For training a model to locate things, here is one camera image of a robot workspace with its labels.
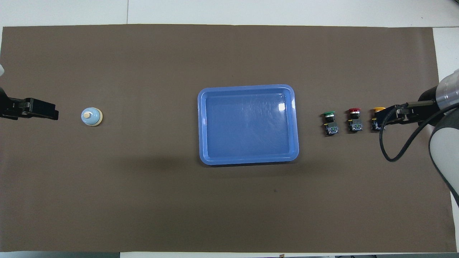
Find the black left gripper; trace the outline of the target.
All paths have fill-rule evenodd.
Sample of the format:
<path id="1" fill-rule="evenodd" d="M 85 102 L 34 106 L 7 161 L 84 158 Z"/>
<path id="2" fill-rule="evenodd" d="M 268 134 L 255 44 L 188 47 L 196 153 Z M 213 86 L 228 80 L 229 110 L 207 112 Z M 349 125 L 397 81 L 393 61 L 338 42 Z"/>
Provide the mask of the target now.
<path id="1" fill-rule="evenodd" d="M 18 120 L 19 118 L 29 119 L 34 117 L 58 120 L 59 111 L 56 105 L 32 99 L 32 110 L 30 113 L 26 110 L 30 107 L 30 98 L 16 99 L 9 97 L 1 97 L 0 100 L 0 117 L 4 119 Z"/>

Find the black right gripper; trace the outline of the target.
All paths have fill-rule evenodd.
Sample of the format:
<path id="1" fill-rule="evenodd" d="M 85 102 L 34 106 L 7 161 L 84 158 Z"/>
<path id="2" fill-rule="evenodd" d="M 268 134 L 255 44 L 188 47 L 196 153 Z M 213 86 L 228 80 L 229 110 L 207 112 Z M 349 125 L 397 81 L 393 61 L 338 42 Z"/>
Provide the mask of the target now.
<path id="1" fill-rule="evenodd" d="M 386 123 L 383 126 L 385 117 L 392 111 Z M 389 107 L 375 107 L 374 118 L 377 120 L 377 130 L 385 130 L 393 121 L 395 124 L 414 124 L 419 122 L 419 107 L 412 106 L 409 103 L 392 105 Z"/>

